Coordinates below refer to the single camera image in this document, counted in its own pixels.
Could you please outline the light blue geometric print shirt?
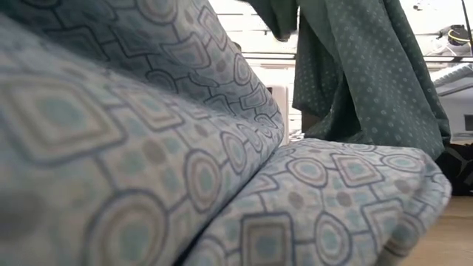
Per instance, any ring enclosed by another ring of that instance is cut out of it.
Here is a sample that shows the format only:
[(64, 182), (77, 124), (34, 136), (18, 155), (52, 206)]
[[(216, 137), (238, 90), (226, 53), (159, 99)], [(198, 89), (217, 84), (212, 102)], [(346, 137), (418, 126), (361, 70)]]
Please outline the light blue geometric print shirt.
[(396, 266), (449, 202), (283, 133), (209, 0), (0, 0), (0, 266)]

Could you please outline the dark teal dotted shirt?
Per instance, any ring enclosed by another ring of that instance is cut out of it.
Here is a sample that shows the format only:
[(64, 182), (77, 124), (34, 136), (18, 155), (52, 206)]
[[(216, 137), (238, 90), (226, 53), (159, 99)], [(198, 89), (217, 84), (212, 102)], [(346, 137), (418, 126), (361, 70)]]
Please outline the dark teal dotted shirt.
[(443, 153), (449, 121), (399, 0), (243, 1), (276, 39), (298, 36), (305, 137)]

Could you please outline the grey horizontal rail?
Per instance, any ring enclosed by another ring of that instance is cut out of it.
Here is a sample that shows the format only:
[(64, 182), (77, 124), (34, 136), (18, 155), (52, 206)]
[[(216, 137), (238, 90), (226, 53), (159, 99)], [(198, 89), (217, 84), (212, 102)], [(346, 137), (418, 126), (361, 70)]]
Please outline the grey horizontal rail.
[[(243, 57), (253, 64), (280, 65), (291, 67), (295, 65), (295, 53), (277, 52), (244, 52)], [(459, 64), (473, 65), (473, 56), (424, 56), (423, 60), (431, 68), (453, 67)]]

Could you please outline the thin black pole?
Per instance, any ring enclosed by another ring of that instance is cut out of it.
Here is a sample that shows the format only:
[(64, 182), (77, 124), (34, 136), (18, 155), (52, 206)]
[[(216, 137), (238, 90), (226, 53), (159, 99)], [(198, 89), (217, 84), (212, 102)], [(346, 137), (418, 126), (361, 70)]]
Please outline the thin black pole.
[(460, 1), (461, 1), (461, 4), (462, 4), (463, 15), (464, 15), (465, 22), (466, 22), (466, 30), (467, 30), (467, 36), (469, 38), (470, 53), (471, 53), (471, 56), (473, 57), (473, 33), (472, 33), (472, 29), (471, 29), (471, 26), (470, 26), (470, 23), (469, 23), (468, 11), (466, 9), (465, 0), (460, 0)]

